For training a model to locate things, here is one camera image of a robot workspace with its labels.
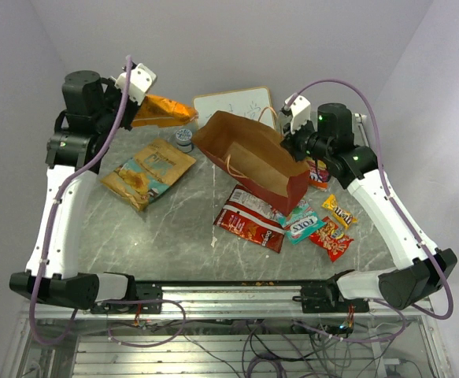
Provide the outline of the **red brown paper bag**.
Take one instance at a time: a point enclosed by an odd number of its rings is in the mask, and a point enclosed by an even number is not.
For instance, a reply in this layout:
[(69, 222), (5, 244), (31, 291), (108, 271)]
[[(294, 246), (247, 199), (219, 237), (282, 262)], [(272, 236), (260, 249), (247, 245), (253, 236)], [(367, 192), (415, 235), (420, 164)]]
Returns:
[(281, 147), (283, 138), (256, 120), (216, 111), (193, 144), (251, 194), (288, 215), (309, 189), (309, 166)]

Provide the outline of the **orange kettle chips bag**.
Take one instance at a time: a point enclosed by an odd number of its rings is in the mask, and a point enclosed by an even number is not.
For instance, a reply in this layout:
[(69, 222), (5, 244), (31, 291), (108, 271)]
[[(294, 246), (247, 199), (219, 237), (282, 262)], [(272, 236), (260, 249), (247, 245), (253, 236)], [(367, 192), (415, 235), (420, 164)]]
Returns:
[(157, 95), (147, 95), (139, 107), (134, 120), (133, 128), (158, 126), (169, 128), (184, 126), (198, 118), (194, 107)]

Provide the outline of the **brown teal chips bag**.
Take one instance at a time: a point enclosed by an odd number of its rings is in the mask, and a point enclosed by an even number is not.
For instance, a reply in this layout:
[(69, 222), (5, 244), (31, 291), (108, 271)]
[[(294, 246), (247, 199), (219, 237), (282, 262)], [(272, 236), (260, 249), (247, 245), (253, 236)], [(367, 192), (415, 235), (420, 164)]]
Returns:
[(155, 139), (101, 179), (135, 210), (155, 202), (196, 160), (163, 139)]

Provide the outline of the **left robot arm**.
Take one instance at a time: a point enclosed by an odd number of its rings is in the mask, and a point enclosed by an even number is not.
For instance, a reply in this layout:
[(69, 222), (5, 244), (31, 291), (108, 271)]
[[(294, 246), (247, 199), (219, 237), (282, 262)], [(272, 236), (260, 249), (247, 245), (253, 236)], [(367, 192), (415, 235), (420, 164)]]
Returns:
[(76, 71), (65, 77), (65, 109), (47, 143), (47, 191), (35, 248), (26, 268), (9, 279), (17, 294), (42, 304), (90, 309), (101, 293), (121, 313), (132, 311), (137, 292), (128, 277), (82, 273), (78, 268), (82, 215), (105, 155), (105, 141), (113, 124), (131, 129), (131, 123), (157, 77), (142, 64), (118, 78), (102, 78), (94, 71)]

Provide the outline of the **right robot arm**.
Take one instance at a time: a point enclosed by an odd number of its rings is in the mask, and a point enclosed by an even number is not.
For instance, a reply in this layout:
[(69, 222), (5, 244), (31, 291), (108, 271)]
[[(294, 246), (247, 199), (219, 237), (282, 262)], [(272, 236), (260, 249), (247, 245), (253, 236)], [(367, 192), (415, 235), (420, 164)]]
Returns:
[(296, 160), (322, 161), (329, 174), (362, 206), (383, 237), (393, 268), (340, 273), (324, 292), (325, 305), (344, 310), (352, 299), (377, 298), (395, 309), (416, 306), (446, 286), (457, 255), (441, 249), (417, 225), (395, 194), (368, 146), (354, 142), (353, 116), (340, 103), (318, 107), (294, 102), (279, 111), (282, 147)]

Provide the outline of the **orange Fox's fruits bag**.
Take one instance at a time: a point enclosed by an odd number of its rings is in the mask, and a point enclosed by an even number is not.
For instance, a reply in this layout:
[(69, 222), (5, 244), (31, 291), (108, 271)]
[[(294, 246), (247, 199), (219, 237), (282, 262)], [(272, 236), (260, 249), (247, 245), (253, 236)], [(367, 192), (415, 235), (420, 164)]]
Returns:
[(326, 191), (331, 179), (327, 166), (321, 160), (311, 157), (306, 158), (305, 161), (309, 166), (309, 184), (316, 189)]

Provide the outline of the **teal Fox's candy bag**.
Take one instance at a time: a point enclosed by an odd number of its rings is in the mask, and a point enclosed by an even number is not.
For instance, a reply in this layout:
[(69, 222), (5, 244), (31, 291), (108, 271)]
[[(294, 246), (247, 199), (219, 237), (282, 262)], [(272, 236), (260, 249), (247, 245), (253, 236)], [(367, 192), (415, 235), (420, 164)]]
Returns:
[(294, 245), (309, 238), (314, 232), (326, 225), (326, 222), (319, 218), (316, 211), (305, 199), (302, 199), (287, 216), (277, 209), (274, 209), (273, 212), (276, 220), (285, 230), (287, 239)]

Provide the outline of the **red Doritos bag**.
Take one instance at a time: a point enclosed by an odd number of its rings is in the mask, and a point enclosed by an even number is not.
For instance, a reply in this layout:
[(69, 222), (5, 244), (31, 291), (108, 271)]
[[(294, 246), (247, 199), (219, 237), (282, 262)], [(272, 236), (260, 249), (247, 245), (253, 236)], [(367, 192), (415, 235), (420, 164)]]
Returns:
[(237, 184), (213, 224), (241, 239), (280, 253), (285, 231), (272, 207)]

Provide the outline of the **yellow M&M's bag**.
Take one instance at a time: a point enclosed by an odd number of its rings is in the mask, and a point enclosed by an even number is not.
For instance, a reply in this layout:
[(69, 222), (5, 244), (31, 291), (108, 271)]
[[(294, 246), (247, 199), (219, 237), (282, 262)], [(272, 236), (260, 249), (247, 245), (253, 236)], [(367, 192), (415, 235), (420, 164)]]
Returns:
[(322, 208), (331, 212), (335, 219), (345, 228), (349, 229), (358, 222), (358, 219), (348, 210), (343, 209), (334, 194), (330, 194), (322, 203)]

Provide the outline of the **red snack mix bag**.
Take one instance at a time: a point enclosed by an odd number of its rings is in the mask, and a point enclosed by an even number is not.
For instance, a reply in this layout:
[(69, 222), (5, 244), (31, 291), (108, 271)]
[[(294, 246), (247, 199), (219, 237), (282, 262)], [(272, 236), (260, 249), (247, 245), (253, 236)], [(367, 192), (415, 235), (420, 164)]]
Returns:
[(337, 261), (348, 250), (353, 239), (330, 217), (322, 219), (324, 226), (309, 236), (309, 240), (327, 251), (331, 262)]

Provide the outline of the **small whiteboard yellow frame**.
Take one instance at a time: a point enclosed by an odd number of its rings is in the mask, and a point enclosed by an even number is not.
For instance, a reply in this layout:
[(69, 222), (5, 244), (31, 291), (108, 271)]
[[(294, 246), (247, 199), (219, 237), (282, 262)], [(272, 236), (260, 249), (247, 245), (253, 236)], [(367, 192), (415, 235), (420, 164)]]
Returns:
[(267, 109), (262, 113), (264, 108), (272, 108), (271, 94), (267, 87), (199, 95), (193, 98), (193, 106), (198, 113), (196, 120), (198, 128), (204, 127), (210, 117), (220, 110), (251, 120), (259, 120), (276, 130), (272, 111)]

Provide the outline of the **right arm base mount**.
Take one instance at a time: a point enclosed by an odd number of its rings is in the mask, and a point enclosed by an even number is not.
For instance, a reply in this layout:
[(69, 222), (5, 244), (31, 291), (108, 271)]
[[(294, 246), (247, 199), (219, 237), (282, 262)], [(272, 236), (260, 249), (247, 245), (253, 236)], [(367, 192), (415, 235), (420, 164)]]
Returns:
[(367, 313), (370, 310), (364, 299), (344, 298), (335, 283), (321, 280), (302, 286), (292, 300), (301, 304), (303, 313)]

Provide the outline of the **aluminium rail frame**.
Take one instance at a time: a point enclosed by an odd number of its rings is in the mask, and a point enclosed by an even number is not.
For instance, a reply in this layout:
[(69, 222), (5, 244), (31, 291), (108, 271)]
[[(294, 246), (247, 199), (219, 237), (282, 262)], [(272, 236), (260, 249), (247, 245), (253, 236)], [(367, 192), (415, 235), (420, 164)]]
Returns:
[[(108, 150), (109, 144), (115, 136), (116, 129), (112, 128), (112, 135), (105, 141), (105, 151)], [(340, 273), (352, 272), (355, 270), (346, 270)], [(168, 306), (174, 306), (180, 313), (181, 321), (187, 321), (189, 318), (209, 319), (218, 317), (236, 318), (242, 316), (246, 319), (262, 318), (270, 314), (273, 310), (284, 309), (292, 304), (301, 304), (294, 302), (292, 297), (298, 295), (302, 286), (315, 280), (273, 280), (273, 281), (153, 281), (137, 280), (135, 277), (125, 273), (104, 272), (106, 274), (125, 275), (128, 277), (128, 288), (134, 286), (137, 281), (145, 281), (152, 284), (160, 284), (163, 290), (162, 299), (150, 301), (122, 301), (122, 298), (114, 294), (117, 289), (117, 283), (113, 282), (110, 286), (109, 293), (98, 295), (98, 301), (95, 304), (140, 304), (154, 303), (162, 304), (159, 314), (165, 313)], [(334, 275), (326, 280), (335, 283)], [(403, 314), (404, 309), (395, 309), (387, 304), (384, 300), (377, 298), (362, 298), (368, 302), (371, 309), (372, 304), (387, 307), (396, 312), (398, 316)], [(42, 345), (55, 345), (62, 341), (61, 336), (54, 338), (45, 337), (38, 329), (35, 318), (37, 305), (46, 305), (37, 300), (30, 300), (28, 321), (32, 337), (37, 343)]]

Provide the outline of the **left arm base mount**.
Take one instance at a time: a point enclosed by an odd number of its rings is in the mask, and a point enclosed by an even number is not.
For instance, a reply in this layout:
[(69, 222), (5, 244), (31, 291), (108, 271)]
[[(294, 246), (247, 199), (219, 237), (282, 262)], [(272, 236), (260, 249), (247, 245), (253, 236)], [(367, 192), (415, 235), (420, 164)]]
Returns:
[[(137, 281), (134, 286), (128, 288), (128, 292), (122, 301), (150, 301), (162, 299), (163, 290), (158, 283), (147, 283), (145, 281)], [(97, 315), (120, 315), (120, 314), (159, 314), (161, 312), (162, 304), (159, 302), (154, 303), (136, 303), (136, 304), (94, 304), (89, 312)]]

